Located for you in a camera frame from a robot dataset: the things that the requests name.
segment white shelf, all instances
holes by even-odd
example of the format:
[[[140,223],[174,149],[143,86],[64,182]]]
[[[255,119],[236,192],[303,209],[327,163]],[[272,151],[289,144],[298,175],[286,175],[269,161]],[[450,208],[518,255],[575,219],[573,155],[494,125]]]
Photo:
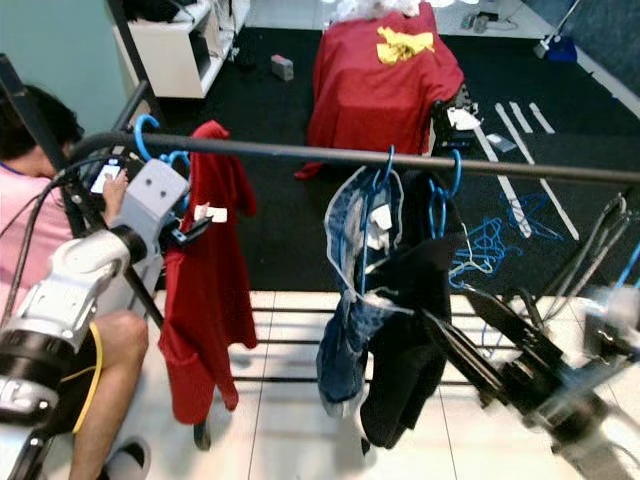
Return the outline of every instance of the white shelf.
[[[248,17],[250,7],[250,0],[234,1],[234,16],[237,19],[236,32],[233,31],[233,25],[220,21],[221,30],[216,43],[219,45],[222,55],[220,57],[210,55],[211,64],[203,75],[198,72],[189,34],[195,29],[204,30],[208,22],[207,16],[214,15],[209,2],[199,2],[186,7],[194,16],[195,22],[129,23],[133,41],[156,96],[205,98],[229,55],[235,33],[240,31]],[[114,31],[125,59],[128,60],[124,44],[115,28]],[[209,51],[213,50],[212,45],[208,45],[208,47]],[[137,80],[131,63],[127,62],[127,65],[132,78]]]

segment denim jeans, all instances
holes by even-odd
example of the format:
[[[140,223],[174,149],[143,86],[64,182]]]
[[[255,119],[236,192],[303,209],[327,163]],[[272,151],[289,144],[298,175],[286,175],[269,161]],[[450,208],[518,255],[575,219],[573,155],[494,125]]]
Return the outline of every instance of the denim jeans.
[[[332,198],[325,216],[327,258],[335,269],[340,303],[325,328],[316,358],[320,397],[327,413],[344,417],[357,404],[364,385],[367,344],[384,322],[394,314],[411,310],[396,306],[375,292],[361,292],[361,271],[365,238],[365,217],[378,207],[388,205],[392,226],[388,230],[389,248],[367,248],[369,266],[384,262],[402,238],[401,210],[404,193],[400,178],[392,171],[385,185],[374,190],[373,168],[361,168]]]

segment slipper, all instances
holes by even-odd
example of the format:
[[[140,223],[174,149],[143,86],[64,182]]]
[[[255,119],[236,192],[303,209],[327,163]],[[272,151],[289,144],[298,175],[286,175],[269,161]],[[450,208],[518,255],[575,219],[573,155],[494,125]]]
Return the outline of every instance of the slipper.
[[[109,480],[144,480],[151,466],[151,448],[140,437],[128,438],[104,466]]]

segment hand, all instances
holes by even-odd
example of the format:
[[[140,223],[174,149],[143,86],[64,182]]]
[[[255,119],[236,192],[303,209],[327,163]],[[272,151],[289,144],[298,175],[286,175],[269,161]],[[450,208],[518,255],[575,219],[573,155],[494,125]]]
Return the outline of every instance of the hand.
[[[107,224],[111,223],[120,213],[124,193],[127,191],[128,186],[129,180],[125,169],[122,169],[115,179],[110,174],[105,175],[102,197],[106,205],[104,220]]]

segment red cloth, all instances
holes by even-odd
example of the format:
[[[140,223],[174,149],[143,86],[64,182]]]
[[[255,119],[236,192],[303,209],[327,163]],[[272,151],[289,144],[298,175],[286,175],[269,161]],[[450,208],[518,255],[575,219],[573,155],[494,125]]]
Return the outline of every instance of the red cloth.
[[[431,32],[435,53],[385,65],[376,49],[384,43],[378,27],[410,35]],[[426,2],[413,18],[392,12],[379,20],[338,23],[323,35],[316,56],[308,143],[385,152],[395,145],[398,153],[422,153],[428,146],[431,105],[451,99],[463,80]]]
[[[193,134],[196,138],[229,138],[216,122]],[[173,413],[186,424],[203,421],[213,401],[213,389],[222,393],[228,410],[238,404],[228,347],[256,346],[249,299],[247,268],[238,244],[236,210],[255,215],[253,190],[235,157],[192,153],[191,199],[182,231],[193,223],[196,205],[209,202],[228,210],[226,223],[212,224],[184,250],[166,258],[167,301],[165,323],[158,346],[164,354],[171,383]]]

